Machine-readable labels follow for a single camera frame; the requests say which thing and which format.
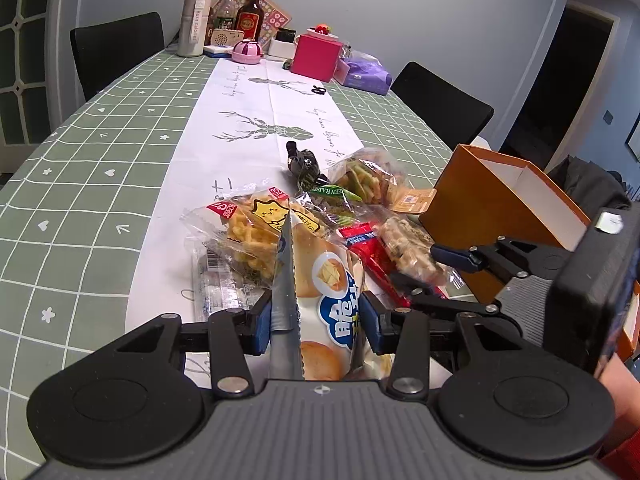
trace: brown glass bottle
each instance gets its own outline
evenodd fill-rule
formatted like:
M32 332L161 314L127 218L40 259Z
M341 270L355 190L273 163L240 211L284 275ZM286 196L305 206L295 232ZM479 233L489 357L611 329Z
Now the brown glass bottle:
M249 0L245 3L236 16L236 30L244 33L246 40L257 41L262 30L264 11L260 7L260 0Z

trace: person's arm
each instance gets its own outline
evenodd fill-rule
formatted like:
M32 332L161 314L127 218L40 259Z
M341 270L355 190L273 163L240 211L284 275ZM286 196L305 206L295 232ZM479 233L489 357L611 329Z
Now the person's arm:
M640 478L640 383L614 355L600 381L616 408L616 421L603 443L600 461L623 480Z

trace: purple tissue pack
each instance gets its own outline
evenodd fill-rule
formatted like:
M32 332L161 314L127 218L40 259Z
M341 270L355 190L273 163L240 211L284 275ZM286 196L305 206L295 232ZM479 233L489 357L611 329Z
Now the purple tissue pack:
M378 60L339 59L334 79L342 86L386 95L393 78Z

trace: door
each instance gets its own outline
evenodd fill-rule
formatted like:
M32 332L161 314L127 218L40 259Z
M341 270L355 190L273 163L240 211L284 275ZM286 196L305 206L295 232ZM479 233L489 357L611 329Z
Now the door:
M0 0L0 173L13 173L49 134L47 0Z
M567 5L540 72L500 151L544 170L570 128L609 41L613 20Z

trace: dark doorway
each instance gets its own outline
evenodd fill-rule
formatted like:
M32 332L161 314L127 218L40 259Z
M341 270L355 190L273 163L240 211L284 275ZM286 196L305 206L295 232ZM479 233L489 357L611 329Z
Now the dark doorway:
M545 169L589 89L612 26L606 18L565 7L502 153Z

